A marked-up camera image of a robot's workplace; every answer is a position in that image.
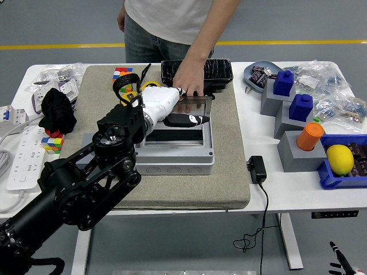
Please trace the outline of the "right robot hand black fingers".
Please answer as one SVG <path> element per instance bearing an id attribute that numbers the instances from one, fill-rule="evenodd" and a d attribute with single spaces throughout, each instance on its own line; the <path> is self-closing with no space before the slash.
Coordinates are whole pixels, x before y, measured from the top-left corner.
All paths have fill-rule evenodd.
<path id="1" fill-rule="evenodd" d="M 343 270 L 343 272 L 339 270 L 329 270 L 329 274 L 365 275 L 365 273 L 361 269 L 357 267 L 352 267 L 349 264 L 349 261 L 346 259 L 344 254 L 339 250 L 338 246 L 333 241 L 330 241 L 329 244 L 338 260 L 338 263 L 330 263 L 330 266 Z"/>

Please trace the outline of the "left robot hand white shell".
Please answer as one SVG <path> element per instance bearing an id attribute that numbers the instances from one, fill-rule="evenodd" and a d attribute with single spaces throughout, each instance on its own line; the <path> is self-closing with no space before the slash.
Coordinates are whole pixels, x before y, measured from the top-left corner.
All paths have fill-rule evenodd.
<path id="1" fill-rule="evenodd" d="M 191 128 L 210 121 L 207 116 L 185 115 L 172 113 L 180 95 L 185 93 L 182 88 L 146 87 L 142 92 L 143 114 L 147 131 L 153 131 L 157 122 L 162 121 L 168 127 Z"/>

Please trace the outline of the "person's left hand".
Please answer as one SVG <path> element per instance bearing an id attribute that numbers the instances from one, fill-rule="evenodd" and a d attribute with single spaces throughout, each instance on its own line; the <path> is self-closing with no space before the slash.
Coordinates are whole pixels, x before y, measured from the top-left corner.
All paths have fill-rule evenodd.
<path id="1" fill-rule="evenodd" d="M 187 97 L 204 95 L 204 65 L 206 60 L 184 59 L 173 78 L 173 87 L 182 88 Z"/>

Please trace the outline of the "person's right hand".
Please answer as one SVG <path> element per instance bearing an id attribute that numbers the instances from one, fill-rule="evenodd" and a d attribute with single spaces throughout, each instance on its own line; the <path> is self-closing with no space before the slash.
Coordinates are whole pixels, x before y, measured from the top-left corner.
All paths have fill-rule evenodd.
<path id="1" fill-rule="evenodd" d="M 116 20 L 118 23 L 119 30 L 122 31 L 123 33 L 125 32 L 125 18 L 126 18 L 126 11 L 122 9 L 118 14 Z"/>

